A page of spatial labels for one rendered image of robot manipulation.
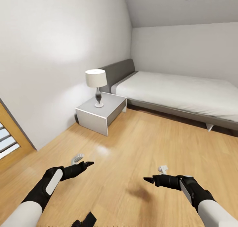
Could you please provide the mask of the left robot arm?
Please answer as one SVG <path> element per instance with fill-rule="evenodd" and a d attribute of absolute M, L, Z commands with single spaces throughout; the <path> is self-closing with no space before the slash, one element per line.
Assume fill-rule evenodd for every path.
<path fill-rule="evenodd" d="M 78 164 L 82 158 L 84 154 L 78 154 L 71 159 L 69 167 L 52 167 L 46 170 L 43 179 L 35 185 L 0 227 L 36 227 L 58 183 L 78 176 L 94 164 L 94 162 L 85 163 L 84 161 Z"/>

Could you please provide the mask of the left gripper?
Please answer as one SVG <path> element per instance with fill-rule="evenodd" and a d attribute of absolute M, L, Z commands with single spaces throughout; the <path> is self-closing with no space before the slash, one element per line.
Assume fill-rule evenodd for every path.
<path fill-rule="evenodd" d="M 70 178 L 74 178 L 76 176 L 78 176 L 79 174 L 81 174 L 82 172 L 84 172 L 87 167 L 93 165 L 94 162 L 80 162 L 80 164 L 75 164 L 73 166 L 69 166 L 71 168 L 71 177 Z"/>

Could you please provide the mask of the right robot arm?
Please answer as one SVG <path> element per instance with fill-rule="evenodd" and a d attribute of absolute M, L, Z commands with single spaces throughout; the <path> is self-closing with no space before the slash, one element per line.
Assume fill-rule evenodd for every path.
<path fill-rule="evenodd" d="M 232 217 L 208 190 L 204 190 L 190 175 L 167 175 L 168 167 L 160 166 L 159 175 L 144 177 L 145 181 L 156 187 L 167 187 L 183 191 L 189 202 L 195 207 L 205 227 L 238 227 L 238 220 Z M 162 172 L 161 172 L 162 171 Z"/>

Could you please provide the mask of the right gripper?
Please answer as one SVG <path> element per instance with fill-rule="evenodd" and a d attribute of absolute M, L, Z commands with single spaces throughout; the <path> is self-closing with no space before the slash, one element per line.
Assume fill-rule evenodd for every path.
<path fill-rule="evenodd" d="M 166 175 L 166 174 L 162 174 L 162 175 L 154 175 L 153 177 L 144 177 L 143 179 L 145 181 L 148 181 L 149 183 L 154 184 L 156 187 L 167 187 L 167 188 L 171 188 L 171 184 L 170 184 L 170 177 L 171 175 Z"/>

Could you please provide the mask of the digital camera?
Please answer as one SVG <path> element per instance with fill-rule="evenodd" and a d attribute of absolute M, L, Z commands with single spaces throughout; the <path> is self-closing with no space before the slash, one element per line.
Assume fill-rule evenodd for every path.
<path fill-rule="evenodd" d="M 97 219 L 90 212 L 83 222 L 76 220 L 71 227 L 93 227 Z"/>

